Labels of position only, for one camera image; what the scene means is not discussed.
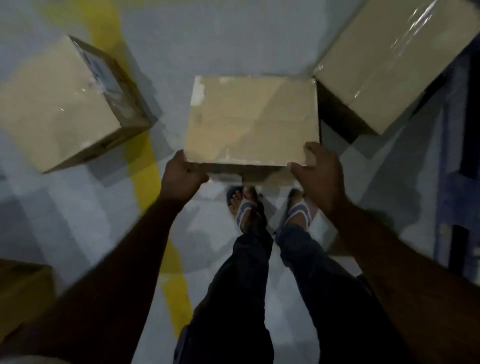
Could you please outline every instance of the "foot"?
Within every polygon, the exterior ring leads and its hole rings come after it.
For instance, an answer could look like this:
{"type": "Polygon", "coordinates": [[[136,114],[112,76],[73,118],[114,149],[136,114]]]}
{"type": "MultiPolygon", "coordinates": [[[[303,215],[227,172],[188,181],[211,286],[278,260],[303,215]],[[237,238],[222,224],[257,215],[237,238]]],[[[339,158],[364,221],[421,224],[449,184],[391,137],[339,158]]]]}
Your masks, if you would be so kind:
{"type": "MultiPolygon", "coordinates": [[[[255,191],[255,187],[244,187],[243,188],[243,196],[240,191],[237,191],[232,199],[230,200],[230,213],[232,214],[233,218],[236,217],[238,210],[240,208],[240,203],[245,197],[247,200],[258,203],[258,195],[257,192],[255,191]]],[[[248,210],[245,212],[243,215],[243,219],[240,223],[240,228],[242,231],[247,231],[248,227],[252,224],[257,224],[261,221],[261,218],[259,214],[257,214],[257,209],[252,208],[251,210],[248,210]]]]}
{"type": "MultiPolygon", "coordinates": [[[[296,189],[292,191],[292,195],[290,197],[290,204],[288,206],[288,209],[290,210],[295,204],[300,202],[302,199],[305,200],[305,202],[307,203],[308,211],[310,212],[310,216],[313,219],[315,217],[315,215],[317,214],[318,207],[302,191],[299,191],[299,190],[296,190],[296,189]]],[[[307,219],[300,212],[298,212],[297,214],[295,214],[291,218],[289,218],[288,221],[285,223],[285,226],[291,225],[291,224],[299,225],[305,231],[307,231],[308,227],[309,227],[307,219]]]]}

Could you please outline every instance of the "dark pants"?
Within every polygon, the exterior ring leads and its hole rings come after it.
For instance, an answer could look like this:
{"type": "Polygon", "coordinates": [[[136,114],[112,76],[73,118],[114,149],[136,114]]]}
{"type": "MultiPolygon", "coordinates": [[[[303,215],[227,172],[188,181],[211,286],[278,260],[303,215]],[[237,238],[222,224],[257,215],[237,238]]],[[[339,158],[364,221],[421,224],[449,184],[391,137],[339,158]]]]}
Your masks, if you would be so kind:
{"type": "MultiPolygon", "coordinates": [[[[264,323],[272,242],[260,227],[251,227],[235,241],[232,256],[215,275],[182,332],[176,363],[273,362],[273,345],[264,323]]],[[[287,226],[277,244],[317,329],[320,363],[410,362],[376,299],[330,259],[309,233],[298,225],[287,226]]]]}

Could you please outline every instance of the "hand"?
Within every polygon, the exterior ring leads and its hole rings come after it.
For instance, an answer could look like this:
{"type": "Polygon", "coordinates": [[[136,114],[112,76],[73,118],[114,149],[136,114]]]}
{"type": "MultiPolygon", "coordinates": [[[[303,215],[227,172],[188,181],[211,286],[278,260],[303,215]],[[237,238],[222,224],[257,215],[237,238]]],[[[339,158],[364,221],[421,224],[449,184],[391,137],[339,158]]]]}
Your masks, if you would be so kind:
{"type": "Polygon", "coordinates": [[[316,158],[314,167],[302,167],[290,163],[290,171],[300,182],[306,195],[331,218],[337,207],[348,202],[343,182],[343,169],[334,152],[316,142],[308,142],[305,148],[316,158]]]}
{"type": "Polygon", "coordinates": [[[165,167],[159,200],[169,201],[182,209],[208,179],[206,173],[188,170],[183,150],[179,150],[165,167]]]}

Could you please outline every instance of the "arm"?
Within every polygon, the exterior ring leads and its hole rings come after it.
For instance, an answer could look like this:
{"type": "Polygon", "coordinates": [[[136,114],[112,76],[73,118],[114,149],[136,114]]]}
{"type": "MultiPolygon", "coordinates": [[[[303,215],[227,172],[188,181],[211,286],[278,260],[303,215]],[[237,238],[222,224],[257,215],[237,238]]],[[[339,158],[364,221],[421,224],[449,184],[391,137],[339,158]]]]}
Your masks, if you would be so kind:
{"type": "Polygon", "coordinates": [[[208,176],[168,162],[157,201],[98,266],[0,347],[0,358],[44,355],[76,363],[130,363],[155,292],[176,215],[208,176]]]}
{"type": "Polygon", "coordinates": [[[306,147],[316,166],[293,163],[292,173],[337,228],[414,357],[421,363],[477,362],[480,289],[416,253],[349,202],[336,155],[318,143],[306,147]]]}

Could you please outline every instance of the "forearm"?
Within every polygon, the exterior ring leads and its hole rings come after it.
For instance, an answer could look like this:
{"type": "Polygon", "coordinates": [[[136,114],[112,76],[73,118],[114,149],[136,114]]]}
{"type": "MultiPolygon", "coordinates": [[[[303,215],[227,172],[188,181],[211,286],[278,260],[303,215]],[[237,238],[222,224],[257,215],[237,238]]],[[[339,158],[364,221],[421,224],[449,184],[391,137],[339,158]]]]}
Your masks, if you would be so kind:
{"type": "Polygon", "coordinates": [[[350,202],[331,220],[419,361],[470,360],[478,355],[477,287],[416,253],[350,202]]]}
{"type": "Polygon", "coordinates": [[[56,356],[72,363],[129,363],[178,211],[172,203],[155,202],[115,250],[2,352],[56,356]]]}

